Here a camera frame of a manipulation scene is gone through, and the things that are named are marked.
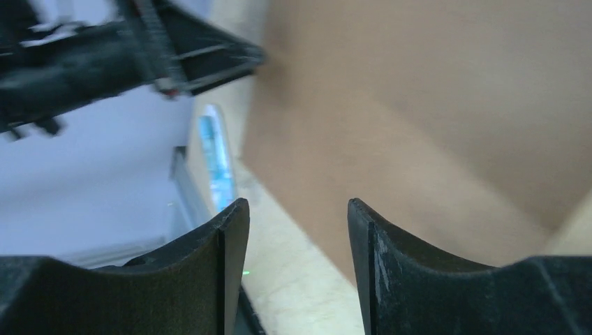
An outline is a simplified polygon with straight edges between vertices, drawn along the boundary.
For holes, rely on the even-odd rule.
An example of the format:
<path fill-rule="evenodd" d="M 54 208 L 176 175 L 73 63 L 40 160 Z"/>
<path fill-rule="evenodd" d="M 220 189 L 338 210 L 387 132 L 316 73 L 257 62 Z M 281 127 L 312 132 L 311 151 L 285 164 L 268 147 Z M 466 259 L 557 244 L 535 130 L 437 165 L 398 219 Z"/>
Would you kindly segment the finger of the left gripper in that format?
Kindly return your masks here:
<path fill-rule="evenodd" d="M 265 61 L 256 44 L 196 17 L 174 1 L 153 1 L 178 90 L 197 96 L 255 73 Z"/>

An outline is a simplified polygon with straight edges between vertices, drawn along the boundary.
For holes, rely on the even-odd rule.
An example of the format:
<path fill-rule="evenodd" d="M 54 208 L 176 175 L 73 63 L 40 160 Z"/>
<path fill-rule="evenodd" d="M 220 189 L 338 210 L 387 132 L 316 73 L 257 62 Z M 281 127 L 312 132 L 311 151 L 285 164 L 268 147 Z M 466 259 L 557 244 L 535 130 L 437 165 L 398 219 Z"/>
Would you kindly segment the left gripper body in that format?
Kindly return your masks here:
<path fill-rule="evenodd" d="M 150 84 L 166 98 L 178 86 L 149 37 L 152 1 L 114 1 L 99 25 L 70 19 L 42 29 L 30 1 L 1 2 L 1 132 L 21 139 L 32 124 L 58 135 L 58 117 Z"/>

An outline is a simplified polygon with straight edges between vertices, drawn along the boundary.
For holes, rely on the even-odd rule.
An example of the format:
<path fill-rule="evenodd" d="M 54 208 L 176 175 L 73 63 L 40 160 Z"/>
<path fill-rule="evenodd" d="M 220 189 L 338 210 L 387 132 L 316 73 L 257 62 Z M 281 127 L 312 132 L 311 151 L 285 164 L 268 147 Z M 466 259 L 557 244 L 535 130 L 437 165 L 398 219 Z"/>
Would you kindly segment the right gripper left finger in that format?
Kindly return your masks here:
<path fill-rule="evenodd" d="M 232 334 L 249 204 L 122 266 L 47 256 L 1 259 L 2 334 Z"/>

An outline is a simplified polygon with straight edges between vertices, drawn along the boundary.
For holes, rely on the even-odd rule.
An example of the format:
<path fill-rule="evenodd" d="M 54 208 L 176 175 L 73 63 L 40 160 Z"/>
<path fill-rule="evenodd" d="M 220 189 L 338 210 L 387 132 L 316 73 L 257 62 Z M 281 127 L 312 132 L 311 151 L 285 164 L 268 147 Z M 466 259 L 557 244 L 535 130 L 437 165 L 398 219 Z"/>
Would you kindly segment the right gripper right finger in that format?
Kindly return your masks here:
<path fill-rule="evenodd" d="M 443 251 L 358 198 L 348 231 L 366 334 L 590 334 L 591 258 L 491 267 Z"/>

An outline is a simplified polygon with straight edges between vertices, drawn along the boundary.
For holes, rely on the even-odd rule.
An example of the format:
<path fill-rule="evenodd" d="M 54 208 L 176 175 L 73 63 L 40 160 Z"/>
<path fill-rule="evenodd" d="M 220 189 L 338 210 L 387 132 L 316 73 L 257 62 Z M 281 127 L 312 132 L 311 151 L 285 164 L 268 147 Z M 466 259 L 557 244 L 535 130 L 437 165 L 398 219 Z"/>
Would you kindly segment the brown backing board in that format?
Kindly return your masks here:
<path fill-rule="evenodd" d="M 489 265 L 591 194 L 590 1 L 270 1 L 242 158 L 347 277 L 349 199 Z"/>

